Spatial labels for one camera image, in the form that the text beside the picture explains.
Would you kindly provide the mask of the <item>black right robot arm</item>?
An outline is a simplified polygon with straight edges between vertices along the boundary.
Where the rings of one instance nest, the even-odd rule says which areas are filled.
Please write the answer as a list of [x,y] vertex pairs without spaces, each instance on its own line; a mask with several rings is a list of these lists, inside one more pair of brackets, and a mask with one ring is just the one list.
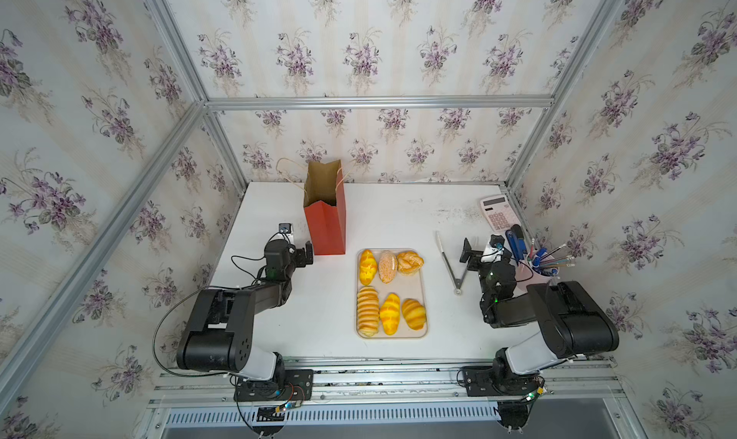
[[479,302],[485,323],[493,329],[536,324],[539,330],[524,341],[499,350],[489,371],[495,379],[521,379],[539,374],[574,356],[596,356],[619,346],[619,331],[578,282],[530,283],[515,295],[516,268],[512,252],[494,235],[487,250],[464,240],[460,262],[479,277]]

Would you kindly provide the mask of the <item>pale seeded oval bread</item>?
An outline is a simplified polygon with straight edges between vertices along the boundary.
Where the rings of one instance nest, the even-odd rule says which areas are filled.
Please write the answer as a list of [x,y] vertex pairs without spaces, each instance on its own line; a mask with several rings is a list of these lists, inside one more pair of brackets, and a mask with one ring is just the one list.
[[383,251],[378,260],[378,274],[382,283],[391,283],[398,270],[397,255],[389,250]]

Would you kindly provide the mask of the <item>long ridged yellow bread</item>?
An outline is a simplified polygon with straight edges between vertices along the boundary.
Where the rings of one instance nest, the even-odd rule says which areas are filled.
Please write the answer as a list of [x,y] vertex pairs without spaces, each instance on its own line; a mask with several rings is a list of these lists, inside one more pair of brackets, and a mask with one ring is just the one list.
[[362,287],[357,294],[357,331],[362,337],[372,337],[379,330],[379,300],[374,287]]

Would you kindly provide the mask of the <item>white metal tongs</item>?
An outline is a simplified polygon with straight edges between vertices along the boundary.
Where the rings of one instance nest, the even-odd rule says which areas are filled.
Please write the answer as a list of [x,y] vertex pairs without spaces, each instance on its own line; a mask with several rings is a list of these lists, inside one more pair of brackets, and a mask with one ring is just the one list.
[[457,296],[461,296],[463,294],[464,279],[466,279],[466,274],[468,273],[468,270],[465,269],[462,275],[460,275],[460,277],[457,277],[455,275],[453,267],[451,266],[449,257],[447,256],[445,252],[445,247],[443,246],[443,240],[441,239],[441,234],[438,231],[435,231],[435,241],[436,241],[437,247],[439,248],[441,258],[443,259],[443,262],[445,263],[446,270],[453,283],[454,294]]

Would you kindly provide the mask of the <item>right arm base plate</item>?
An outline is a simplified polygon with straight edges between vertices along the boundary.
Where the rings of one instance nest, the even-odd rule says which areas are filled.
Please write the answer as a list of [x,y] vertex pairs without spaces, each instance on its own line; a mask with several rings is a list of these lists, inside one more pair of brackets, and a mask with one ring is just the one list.
[[457,375],[457,383],[468,397],[535,397],[544,391],[540,375],[516,375],[501,366],[466,366]]

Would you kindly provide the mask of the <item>golden knotted bread roll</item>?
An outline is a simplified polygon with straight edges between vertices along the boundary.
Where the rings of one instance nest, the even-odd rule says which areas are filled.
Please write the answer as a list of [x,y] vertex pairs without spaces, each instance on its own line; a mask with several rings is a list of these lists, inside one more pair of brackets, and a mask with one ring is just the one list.
[[414,251],[397,254],[397,271],[402,275],[414,275],[424,266],[424,259]]

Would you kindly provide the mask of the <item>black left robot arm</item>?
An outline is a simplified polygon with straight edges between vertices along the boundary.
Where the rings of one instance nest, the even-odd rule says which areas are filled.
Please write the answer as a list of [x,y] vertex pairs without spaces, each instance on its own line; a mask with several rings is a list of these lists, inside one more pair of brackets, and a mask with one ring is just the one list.
[[314,262],[314,247],[310,241],[297,248],[287,239],[270,240],[264,258],[263,271],[249,287],[198,293],[180,339],[178,368],[226,372],[249,381],[279,377],[281,356],[253,342],[255,316],[286,304],[295,271]]

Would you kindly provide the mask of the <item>red paper bag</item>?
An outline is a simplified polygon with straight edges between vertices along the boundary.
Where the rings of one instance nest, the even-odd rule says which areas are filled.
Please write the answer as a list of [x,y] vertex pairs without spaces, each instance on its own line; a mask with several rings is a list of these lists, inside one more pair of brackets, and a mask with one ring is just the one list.
[[347,250],[347,203],[343,165],[309,162],[303,210],[316,256],[341,256]]

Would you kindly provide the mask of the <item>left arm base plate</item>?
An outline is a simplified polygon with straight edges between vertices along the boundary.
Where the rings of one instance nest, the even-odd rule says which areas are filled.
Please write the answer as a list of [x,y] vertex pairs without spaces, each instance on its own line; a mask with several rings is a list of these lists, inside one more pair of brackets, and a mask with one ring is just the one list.
[[309,369],[276,371],[268,381],[239,378],[235,384],[234,400],[238,403],[304,402],[312,397],[315,372]]

